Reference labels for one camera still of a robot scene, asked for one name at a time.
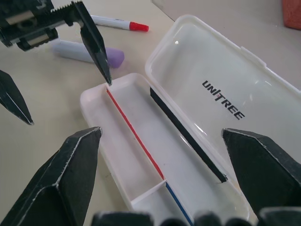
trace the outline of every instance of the plastic case lid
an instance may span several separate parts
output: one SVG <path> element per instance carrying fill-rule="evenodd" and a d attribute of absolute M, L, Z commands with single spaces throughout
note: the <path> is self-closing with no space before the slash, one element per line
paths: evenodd
<path fill-rule="evenodd" d="M 300 91 L 198 18 L 178 18 L 145 70 L 155 92 L 228 178 L 236 181 L 223 128 L 268 136 L 301 163 Z"/>

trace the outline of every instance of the unitree logo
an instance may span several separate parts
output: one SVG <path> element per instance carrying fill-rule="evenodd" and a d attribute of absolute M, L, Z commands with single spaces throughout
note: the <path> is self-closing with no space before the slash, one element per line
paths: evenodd
<path fill-rule="evenodd" d="M 244 114 L 242 114 L 223 94 L 221 94 L 220 89 L 215 89 L 208 81 L 205 81 L 203 86 L 210 91 L 212 96 L 216 97 L 215 101 L 219 101 L 222 105 L 224 105 L 224 107 L 227 108 L 228 111 L 235 116 L 235 118 L 240 120 L 245 117 Z"/>

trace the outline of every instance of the blue stripe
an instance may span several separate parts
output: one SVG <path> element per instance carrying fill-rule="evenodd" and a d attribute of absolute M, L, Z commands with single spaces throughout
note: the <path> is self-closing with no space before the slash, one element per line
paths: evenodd
<path fill-rule="evenodd" d="M 177 203 L 178 207 L 180 208 L 180 210 L 182 211 L 182 213 L 184 214 L 185 218 L 187 219 L 188 223 L 193 226 L 192 221 L 190 220 L 190 218 L 188 217 L 188 214 L 186 213 L 186 211 L 184 210 L 183 206 L 181 205 L 180 201 L 178 200 L 177 196 L 175 196 L 173 190 L 171 189 L 171 187 L 169 186 L 169 184 L 166 182 L 166 187 L 168 189 L 168 191 L 170 192 L 171 196 L 173 197 L 173 199 L 175 200 L 175 202 Z"/>

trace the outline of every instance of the red marker cap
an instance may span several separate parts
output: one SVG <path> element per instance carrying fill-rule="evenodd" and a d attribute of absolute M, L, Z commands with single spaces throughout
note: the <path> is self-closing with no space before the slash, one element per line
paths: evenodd
<path fill-rule="evenodd" d="M 139 24 L 139 23 L 135 23 L 135 22 L 130 22 L 129 28 L 130 28 L 130 31 L 141 31 L 141 32 L 149 31 L 148 25 Z"/>

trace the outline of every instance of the black foam strip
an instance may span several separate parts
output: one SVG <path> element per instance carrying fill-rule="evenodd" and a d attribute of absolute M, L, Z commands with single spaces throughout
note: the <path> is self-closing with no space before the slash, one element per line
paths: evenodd
<path fill-rule="evenodd" d="M 150 96 L 154 99 L 154 101 L 158 104 L 162 111 L 167 115 L 170 121 L 177 127 L 179 132 L 185 137 L 187 142 L 191 145 L 191 147 L 195 150 L 199 157 L 201 157 L 204 163 L 206 163 L 209 169 L 219 178 L 219 180 L 222 183 L 226 182 L 226 175 L 222 174 L 218 170 L 218 168 L 214 165 L 214 163 L 211 161 L 208 155 L 197 144 L 197 142 L 193 139 L 190 133 L 185 129 L 185 127 L 180 123 L 180 121 L 176 118 L 176 116 L 171 112 L 171 110 L 166 106 L 166 104 L 161 100 L 161 98 L 155 93 L 155 91 L 152 88 L 150 89 Z"/>

